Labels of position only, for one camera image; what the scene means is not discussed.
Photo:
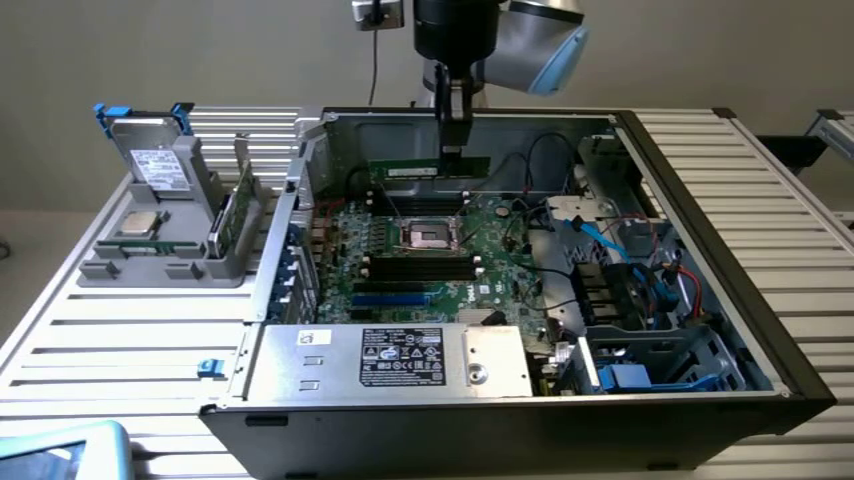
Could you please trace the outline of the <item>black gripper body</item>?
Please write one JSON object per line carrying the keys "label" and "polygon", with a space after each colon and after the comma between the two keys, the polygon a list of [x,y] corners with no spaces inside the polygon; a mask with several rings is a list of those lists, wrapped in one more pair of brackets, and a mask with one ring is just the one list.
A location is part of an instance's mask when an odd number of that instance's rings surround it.
{"label": "black gripper body", "polygon": [[472,64],[496,47],[500,1],[415,0],[416,52],[442,64]]}

